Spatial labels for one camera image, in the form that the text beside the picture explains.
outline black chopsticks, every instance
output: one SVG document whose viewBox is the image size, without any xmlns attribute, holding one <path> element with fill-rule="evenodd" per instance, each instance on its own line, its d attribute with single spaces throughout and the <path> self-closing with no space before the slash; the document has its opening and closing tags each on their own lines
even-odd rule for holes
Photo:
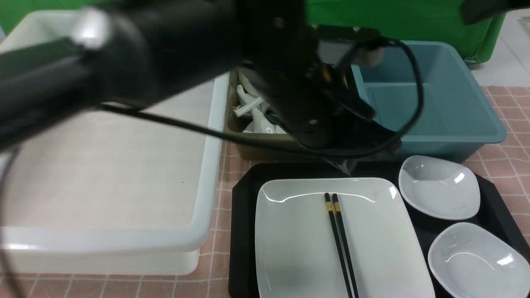
<svg viewBox="0 0 530 298">
<path fill-rule="evenodd" d="M 357 283 L 355 282 L 355 275 L 353 265 L 351 263 L 350 249 L 348 247 L 348 241 L 346 240 L 346 231 L 344 229 L 344 221 L 342 220 L 342 213 L 339 204 L 339 197 L 337 194 L 333 194 L 333 202 L 330 199 L 330 194 L 327 192 L 324 194 L 326 207 L 328 208 L 328 214 L 330 216 L 331 229 L 333 230 L 333 236 L 335 237 L 335 245 L 337 246 L 337 253 L 339 254 L 340 266 L 342 268 L 342 275 L 344 276 L 344 283 L 346 284 L 346 291 L 348 292 L 348 298 L 353 298 L 351 285 L 354 290 L 355 298 L 359 298 L 357 291 Z M 348 269 L 346 269 L 346 263 L 344 262 L 344 255 L 346 255 L 346 261 L 348 262 Z"/>
</svg>

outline ceramic spoon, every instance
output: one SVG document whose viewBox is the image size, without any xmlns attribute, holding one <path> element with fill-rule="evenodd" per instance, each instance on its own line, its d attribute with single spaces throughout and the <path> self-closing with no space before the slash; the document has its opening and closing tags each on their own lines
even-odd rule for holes
<svg viewBox="0 0 530 298">
<path fill-rule="evenodd" d="M 250 84 L 249 79 L 246 78 L 246 76 L 242 72 L 238 72 L 239 75 L 239 81 L 241 82 L 241 85 L 245 88 L 247 92 L 249 92 L 252 96 L 258 97 L 260 96 L 260 93 Z"/>
<path fill-rule="evenodd" d="M 254 132 L 258 134 L 274 134 L 276 129 L 269 120 L 265 118 L 265 115 L 258 110 L 252 109 L 251 111 L 252 119 L 254 122 Z"/>
<path fill-rule="evenodd" d="M 261 97 L 254 98 L 248 94 L 245 93 L 243 90 L 243 86 L 238 85 L 236 88 L 237 95 L 239 96 L 241 106 L 238 106 L 234 112 L 236 116 L 241 117 L 244 114 L 250 112 L 254 108 L 258 108 L 260 104 L 263 103 L 263 99 Z"/>
</svg>

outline white square plate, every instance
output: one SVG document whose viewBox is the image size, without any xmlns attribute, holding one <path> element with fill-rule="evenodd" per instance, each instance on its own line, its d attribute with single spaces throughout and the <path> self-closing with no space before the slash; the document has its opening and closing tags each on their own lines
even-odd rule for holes
<svg viewBox="0 0 530 298">
<path fill-rule="evenodd" d="M 258 194 L 262 298 L 347 297 L 324 193 L 337 193 L 361 298 L 434 298 L 397 188 L 380 178 L 274 180 Z"/>
</svg>

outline white plate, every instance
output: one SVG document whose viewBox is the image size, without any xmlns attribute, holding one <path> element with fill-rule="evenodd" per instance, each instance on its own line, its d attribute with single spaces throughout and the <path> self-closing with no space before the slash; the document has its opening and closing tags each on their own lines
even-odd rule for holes
<svg viewBox="0 0 530 298">
<path fill-rule="evenodd" d="M 523 256 L 474 224 L 448 227 L 427 258 L 432 274 L 455 298 L 525 298 L 530 290 Z"/>
<path fill-rule="evenodd" d="M 444 220 L 465 220 L 480 208 L 475 174 L 465 166 L 428 156 L 409 157 L 399 172 L 401 195 L 415 209 Z"/>
<path fill-rule="evenodd" d="M 431 298 L 405 204 L 380 178 L 275 180 L 258 194 L 255 255 L 262 298 L 347 297 L 325 192 L 342 208 L 361 298 Z"/>
</svg>

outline teal plastic bin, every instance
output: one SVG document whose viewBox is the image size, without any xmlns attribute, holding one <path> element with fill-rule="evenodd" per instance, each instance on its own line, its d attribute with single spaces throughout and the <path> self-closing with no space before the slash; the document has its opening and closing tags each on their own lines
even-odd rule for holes
<svg viewBox="0 0 530 298">
<path fill-rule="evenodd" d="M 402 138 L 398 160 L 420 154 L 460 163 L 484 144 L 504 141 L 504 125 L 452 46 L 426 41 L 406 44 L 423 76 L 425 108 Z M 417 91 L 410 62 L 401 49 L 385 48 L 378 67 L 353 70 L 360 71 L 364 81 L 360 96 L 374 107 L 378 123 L 398 130 L 410 119 Z"/>
</svg>

